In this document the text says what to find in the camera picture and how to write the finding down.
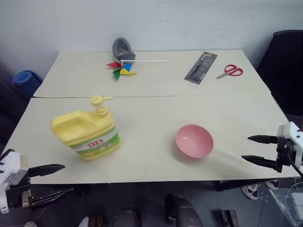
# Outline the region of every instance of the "white wall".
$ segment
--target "white wall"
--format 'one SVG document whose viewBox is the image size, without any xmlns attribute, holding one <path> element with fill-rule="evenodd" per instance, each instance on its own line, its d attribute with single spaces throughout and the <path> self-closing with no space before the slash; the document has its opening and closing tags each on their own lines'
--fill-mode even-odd
<svg viewBox="0 0 303 227">
<path fill-rule="evenodd" d="M 279 30 L 303 29 L 303 0 L 0 0 L 0 64 L 45 77 L 58 52 L 238 49 L 259 64 Z"/>
</svg>

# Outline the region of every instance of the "scissor blade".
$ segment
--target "scissor blade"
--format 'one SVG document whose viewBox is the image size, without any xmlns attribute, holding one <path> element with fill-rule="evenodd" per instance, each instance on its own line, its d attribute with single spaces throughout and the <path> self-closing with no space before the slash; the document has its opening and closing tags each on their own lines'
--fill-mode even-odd
<svg viewBox="0 0 303 227">
<path fill-rule="evenodd" d="M 224 74 L 218 76 L 217 79 L 220 79 L 220 78 L 222 78 L 222 77 L 225 77 L 226 75 L 228 75 L 228 73 L 224 73 Z"/>
</svg>

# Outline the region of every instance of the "gray object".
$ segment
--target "gray object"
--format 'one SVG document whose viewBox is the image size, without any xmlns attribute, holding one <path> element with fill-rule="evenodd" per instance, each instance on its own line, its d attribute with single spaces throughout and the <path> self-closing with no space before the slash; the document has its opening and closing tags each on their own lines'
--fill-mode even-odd
<svg viewBox="0 0 303 227">
<path fill-rule="evenodd" d="M 134 60 L 136 55 L 132 52 L 132 48 L 124 38 L 117 38 L 113 44 L 113 55 L 120 60 Z"/>
<path fill-rule="evenodd" d="M 200 84 L 216 57 L 217 55 L 215 54 L 203 52 L 184 79 Z"/>
</svg>

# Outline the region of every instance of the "pink bowl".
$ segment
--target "pink bowl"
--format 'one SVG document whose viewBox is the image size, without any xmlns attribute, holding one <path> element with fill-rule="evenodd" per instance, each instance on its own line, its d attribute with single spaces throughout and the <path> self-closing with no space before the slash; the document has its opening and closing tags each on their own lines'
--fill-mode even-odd
<svg viewBox="0 0 303 227">
<path fill-rule="evenodd" d="M 183 153 L 191 157 L 205 157 L 214 147 L 211 134 L 205 128 L 194 124 L 179 129 L 176 143 Z"/>
</svg>

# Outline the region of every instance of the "scissors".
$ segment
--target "scissors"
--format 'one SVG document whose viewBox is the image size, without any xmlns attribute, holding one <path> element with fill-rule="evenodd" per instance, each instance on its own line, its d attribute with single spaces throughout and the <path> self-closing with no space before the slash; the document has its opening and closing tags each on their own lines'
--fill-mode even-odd
<svg viewBox="0 0 303 227">
<path fill-rule="evenodd" d="M 227 65 L 224 69 L 224 74 L 220 75 L 217 77 L 217 79 L 220 79 L 222 77 L 225 77 L 226 75 L 229 76 L 240 76 L 243 74 L 243 69 L 238 68 L 235 65 Z"/>
</svg>

